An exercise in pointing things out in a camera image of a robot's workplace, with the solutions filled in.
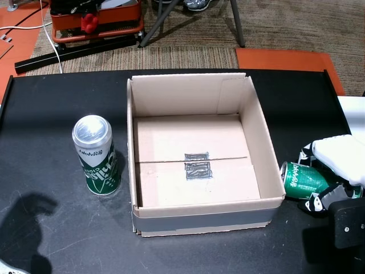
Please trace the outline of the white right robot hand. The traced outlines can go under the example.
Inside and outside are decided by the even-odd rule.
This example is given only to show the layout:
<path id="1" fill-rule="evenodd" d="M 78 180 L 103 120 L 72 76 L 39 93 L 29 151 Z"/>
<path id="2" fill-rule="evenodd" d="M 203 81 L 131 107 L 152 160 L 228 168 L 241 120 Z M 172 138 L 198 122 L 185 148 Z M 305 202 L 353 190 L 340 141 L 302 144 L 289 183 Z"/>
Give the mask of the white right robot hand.
<path id="1" fill-rule="evenodd" d="M 298 163 L 318 161 L 329 168 L 343 183 L 327 187 L 319 195 L 300 202 L 298 207 L 311 215 L 326 212 L 334 202 L 353 199 L 351 187 L 364 187 L 364 144 L 352 135 L 338 135 L 315 140 L 302 148 Z"/>

